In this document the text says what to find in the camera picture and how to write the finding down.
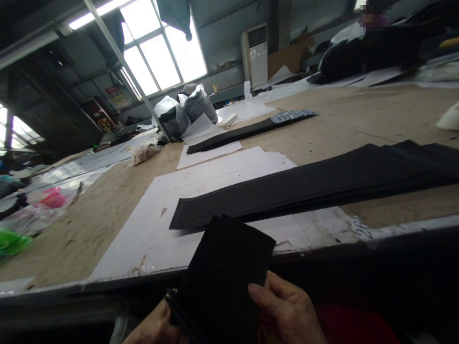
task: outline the gray plastic bag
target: gray plastic bag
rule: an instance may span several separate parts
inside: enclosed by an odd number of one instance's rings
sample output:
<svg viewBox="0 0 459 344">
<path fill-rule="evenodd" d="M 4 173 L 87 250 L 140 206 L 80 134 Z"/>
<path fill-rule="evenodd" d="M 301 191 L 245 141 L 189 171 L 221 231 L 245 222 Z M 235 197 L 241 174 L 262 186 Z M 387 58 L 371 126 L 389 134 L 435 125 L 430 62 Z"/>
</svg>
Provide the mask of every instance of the gray plastic bag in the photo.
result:
<svg viewBox="0 0 459 344">
<path fill-rule="evenodd" d="M 191 125 L 191 121 L 186 115 L 183 107 L 175 99 L 169 96 L 165 96 L 161 99 L 161 101 L 155 105 L 154 111 L 171 139 L 179 139 Z M 157 125 L 154 118 L 152 118 L 152 123 Z"/>
<path fill-rule="evenodd" d="M 214 105 L 207 96 L 202 84 L 198 85 L 196 90 L 188 98 L 185 95 L 178 96 L 180 103 L 184 107 L 186 114 L 190 117 L 192 122 L 197 120 L 203 113 L 209 117 L 213 124 L 216 124 L 219 121 Z"/>
</svg>

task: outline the window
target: window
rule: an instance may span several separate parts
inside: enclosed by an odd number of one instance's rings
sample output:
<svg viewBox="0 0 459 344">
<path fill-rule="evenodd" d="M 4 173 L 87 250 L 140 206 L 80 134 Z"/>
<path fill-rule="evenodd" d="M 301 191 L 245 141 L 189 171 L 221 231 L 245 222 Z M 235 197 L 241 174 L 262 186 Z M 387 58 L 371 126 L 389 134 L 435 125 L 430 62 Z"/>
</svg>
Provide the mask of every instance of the window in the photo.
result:
<svg viewBox="0 0 459 344">
<path fill-rule="evenodd" d="M 146 95 L 190 82 L 207 73 L 196 26 L 191 16 L 193 39 L 160 21 L 155 0 L 136 0 L 120 8 L 125 23 L 124 59 Z M 125 70 L 121 74 L 132 85 Z"/>
<path fill-rule="evenodd" d="M 8 110 L 0 104 L 0 144 L 2 147 L 5 147 L 7 117 Z M 13 135 L 11 139 L 12 148 L 24 148 L 43 141 L 44 139 L 20 118 L 16 116 L 13 117 Z"/>
</svg>

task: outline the stack of black fabric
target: stack of black fabric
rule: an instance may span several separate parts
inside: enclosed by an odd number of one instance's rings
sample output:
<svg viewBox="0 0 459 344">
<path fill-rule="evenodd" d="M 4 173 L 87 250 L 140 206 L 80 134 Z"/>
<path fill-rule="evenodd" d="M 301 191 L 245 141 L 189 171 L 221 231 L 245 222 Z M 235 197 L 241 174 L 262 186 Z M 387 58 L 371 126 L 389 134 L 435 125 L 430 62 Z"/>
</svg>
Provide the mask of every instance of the stack of black fabric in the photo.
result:
<svg viewBox="0 0 459 344">
<path fill-rule="evenodd" d="M 189 146 L 187 154 L 197 153 L 199 151 L 210 151 L 212 149 L 246 139 L 264 132 L 282 128 L 307 118 L 317 116 L 318 113 L 309 110 L 282 111 L 261 122 L 248 125 L 239 129 L 227 131 L 223 134 L 211 137 L 195 145 Z"/>
<path fill-rule="evenodd" d="M 275 243 L 227 215 L 212 218 L 178 292 L 165 297 L 190 343 L 257 342 L 260 310 L 248 285 L 264 285 Z"/>
<path fill-rule="evenodd" d="M 332 159 L 180 199 L 170 228 L 204 228 L 219 214 L 251 222 L 456 183 L 459 150 L 412 141 L 368 144 Z"/>
</svg>

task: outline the red fabric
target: red fabric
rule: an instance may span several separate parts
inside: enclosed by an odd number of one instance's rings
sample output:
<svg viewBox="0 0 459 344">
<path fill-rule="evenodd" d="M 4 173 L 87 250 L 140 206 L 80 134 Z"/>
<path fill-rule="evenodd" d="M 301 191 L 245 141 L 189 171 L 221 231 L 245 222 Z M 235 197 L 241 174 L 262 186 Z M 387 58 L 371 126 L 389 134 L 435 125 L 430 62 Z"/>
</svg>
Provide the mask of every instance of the red fabric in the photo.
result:
<svg viewBox="0 0 459 344">
<path fill-rule="evenodd" d="M 378 313 L 339 305 L 316 311 L 329 344 L 400 344 Z"/>
</svg>

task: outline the cardboard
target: cardboard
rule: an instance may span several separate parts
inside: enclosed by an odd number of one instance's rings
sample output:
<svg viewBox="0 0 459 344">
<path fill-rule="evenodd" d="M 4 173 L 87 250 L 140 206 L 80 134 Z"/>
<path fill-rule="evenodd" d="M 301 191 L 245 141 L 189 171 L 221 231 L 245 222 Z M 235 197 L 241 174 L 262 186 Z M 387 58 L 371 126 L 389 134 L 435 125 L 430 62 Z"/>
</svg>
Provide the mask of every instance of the cardboard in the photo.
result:
<svg viewBox="0 0 459 344">
<path fill-rule="evenodd" d="M 290 72 L 300 71 L 301 60 L 309 56 L 309 47 L 314 45 L 314 38 L 308 34 L 301 35 L 297 43 L 279 50 L 268 56 L 268 80 L 276 74 L 283 65 L 286 65 Z"/>
</svg>

